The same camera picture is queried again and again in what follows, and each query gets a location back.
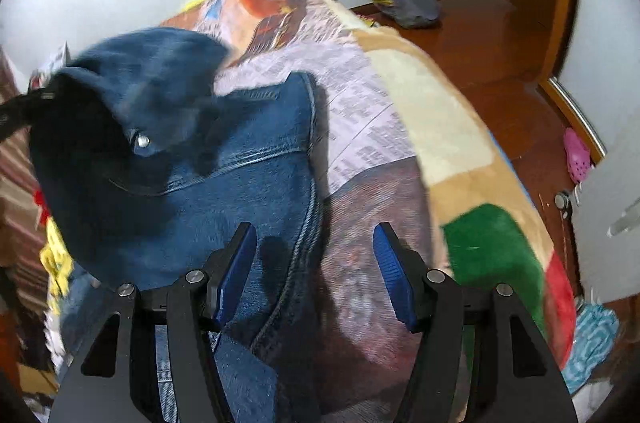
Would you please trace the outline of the blue denim jacket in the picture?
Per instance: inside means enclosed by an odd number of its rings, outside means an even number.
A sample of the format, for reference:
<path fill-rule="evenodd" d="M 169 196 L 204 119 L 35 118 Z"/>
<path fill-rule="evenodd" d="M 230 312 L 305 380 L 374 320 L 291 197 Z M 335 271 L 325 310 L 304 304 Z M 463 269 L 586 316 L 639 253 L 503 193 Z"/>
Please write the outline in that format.
<path fill-rule="evenodd" d="M 252 224 L 238 310 L 213 339 L 222 385 L 236 421 L 315 422 L 314 79 L 214 94 L 228 54 L 169 27 L 93 46 L 52 76 L 30 158 L 68 253 L 110 289 L 166 287 Z"/>

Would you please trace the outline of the striped red beige curtain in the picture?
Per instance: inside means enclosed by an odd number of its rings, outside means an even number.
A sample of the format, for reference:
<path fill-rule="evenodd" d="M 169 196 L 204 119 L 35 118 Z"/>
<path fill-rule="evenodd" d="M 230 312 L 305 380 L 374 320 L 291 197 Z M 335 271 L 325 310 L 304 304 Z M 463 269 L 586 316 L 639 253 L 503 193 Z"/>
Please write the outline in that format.
<path fill-rule="evenodd" d="M 39 252 L 46 232 L 38 224 L 34 201 L 37 181 L 32 172 L 25 128 L 1 143 L 1 267 L 9 270 L 18 296 L 30 309 L 47 306 L 48 274 Z"/>

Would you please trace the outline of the yellow cartoon print blanket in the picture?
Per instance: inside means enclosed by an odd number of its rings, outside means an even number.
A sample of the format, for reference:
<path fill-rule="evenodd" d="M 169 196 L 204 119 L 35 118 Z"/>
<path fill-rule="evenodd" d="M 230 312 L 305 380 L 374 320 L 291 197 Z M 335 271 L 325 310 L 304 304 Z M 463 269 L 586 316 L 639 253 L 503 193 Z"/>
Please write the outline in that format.
<path fill-rule="evenodd" d="M 40 250 L 41 265 L 49 276 L 47 302 L 54 315 L 61 312 L 62 299 L 70 293 L 70 275 L 74 270 L 74 260 L 63 241 L 60 230 L 52 217 L 46 222 L 47 241 Z"/>

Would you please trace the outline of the pink slipper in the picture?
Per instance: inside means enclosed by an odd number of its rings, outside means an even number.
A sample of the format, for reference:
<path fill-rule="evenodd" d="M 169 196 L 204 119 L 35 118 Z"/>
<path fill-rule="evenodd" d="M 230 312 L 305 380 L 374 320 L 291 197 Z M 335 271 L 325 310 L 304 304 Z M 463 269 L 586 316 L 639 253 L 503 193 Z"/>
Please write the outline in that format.
<path fill-rule="evenodd" d="M 591 157 L 588 146 L 573 128 L 566 128 L 563 134 L 563 146 L 566 166 L 570 179 L 575 183 L 584 181 L 591 169 Z"/>

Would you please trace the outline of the printed bed blanket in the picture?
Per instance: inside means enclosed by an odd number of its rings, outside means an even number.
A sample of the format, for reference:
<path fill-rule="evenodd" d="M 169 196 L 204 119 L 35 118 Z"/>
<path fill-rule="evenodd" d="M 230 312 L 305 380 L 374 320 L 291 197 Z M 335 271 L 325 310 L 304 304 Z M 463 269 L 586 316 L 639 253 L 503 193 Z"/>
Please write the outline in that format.
<path fill-rule="evenodd" d="M 471 103 L 418 46 L 336 0 L 189 0 L 170 24 L 229 46 L 217 94 L 308 72 L 324 202 L 316 392 L 326 422 L 388 422 L 419 339 L 395 318 L 371 247 L 399 238 L 462 285 L 514 288 L 559 365 L 572 290 L 536 206 Z"/>

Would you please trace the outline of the white wardrobe door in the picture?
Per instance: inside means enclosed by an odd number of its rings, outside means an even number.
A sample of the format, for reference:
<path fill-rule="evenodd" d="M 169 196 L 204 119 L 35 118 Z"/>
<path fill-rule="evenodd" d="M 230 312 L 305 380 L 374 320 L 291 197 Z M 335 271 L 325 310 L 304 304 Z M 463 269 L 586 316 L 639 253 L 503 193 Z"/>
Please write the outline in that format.
<path fill-rule="evenodd" d="M 577 0 L 558 82 L 605 151 L 572 198 L 582 288 L 626 299 L 639 292 L 639 0 Z"/>

